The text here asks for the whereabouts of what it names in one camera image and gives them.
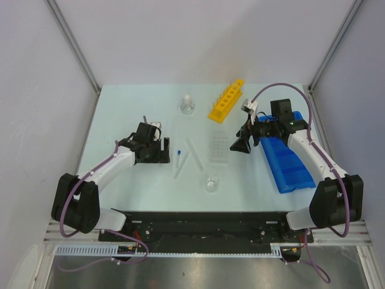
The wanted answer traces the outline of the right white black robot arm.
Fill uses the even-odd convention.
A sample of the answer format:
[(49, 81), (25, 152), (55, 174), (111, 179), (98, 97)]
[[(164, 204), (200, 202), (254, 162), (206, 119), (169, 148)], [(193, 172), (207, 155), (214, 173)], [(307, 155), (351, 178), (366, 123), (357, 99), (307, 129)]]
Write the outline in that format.
[(350, 175), (320, 147), (310, 126), (304, 119), (296, 119), (289, 99), (272, 101), (272, 119), (257, 119), (256, 101), (245, 100), (242, 111), (248, 114), (247, 121), (237, 132), (237, 141), (231, 151), (251, 152), (249, 139), (254, 146), (262, 138), (281, 140), (304, 164), (310, 173), (316, 191), (310, 205), (287, 213), (285, 222), (277, 227), (283, 241), (292, 241), (300, 229), (323, 229), (335, 225), (349, 225), (362, 217), (363, 180), (359, 175)]

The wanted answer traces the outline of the blue capped test tube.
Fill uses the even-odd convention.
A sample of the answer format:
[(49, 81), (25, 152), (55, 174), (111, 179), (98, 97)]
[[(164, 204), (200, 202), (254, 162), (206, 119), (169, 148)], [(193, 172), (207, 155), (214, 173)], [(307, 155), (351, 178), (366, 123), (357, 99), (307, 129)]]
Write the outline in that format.
[(176, 169), (179, 168), (180, 156), (181, 156), (181, 150), (178, 150), (177, 154), (176, 154), (176, 159), (175, 159), (175, 168)]

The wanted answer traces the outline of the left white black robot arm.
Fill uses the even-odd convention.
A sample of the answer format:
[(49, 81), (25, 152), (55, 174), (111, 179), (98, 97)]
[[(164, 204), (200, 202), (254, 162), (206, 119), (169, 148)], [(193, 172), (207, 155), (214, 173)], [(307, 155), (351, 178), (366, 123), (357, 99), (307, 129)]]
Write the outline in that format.
[(170, 139), (162, 138), (161, 123), (141, 122), (130, 136), (116, 141), (110, 156), (85, 173), (65, 173), (58, 181), (51, 217), (60, 226), (60, 234), (69, 238), (79, 232), (88, 234), (110, 230), (121, 241), (132, 236), (133, 226), (126, 215), (100, 205), (101, 192), (136, 164), (170, 162)]

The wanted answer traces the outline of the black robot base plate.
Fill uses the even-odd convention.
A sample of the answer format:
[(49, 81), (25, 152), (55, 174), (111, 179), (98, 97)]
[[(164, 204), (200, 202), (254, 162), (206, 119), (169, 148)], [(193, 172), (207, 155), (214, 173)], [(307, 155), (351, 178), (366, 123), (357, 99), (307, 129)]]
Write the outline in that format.
[(267, 253), (272, 243), (298, 244), (313, 236), (292, 230), (285, 212), (126, 211), (121, 234), (140, 237), (151, 253)]

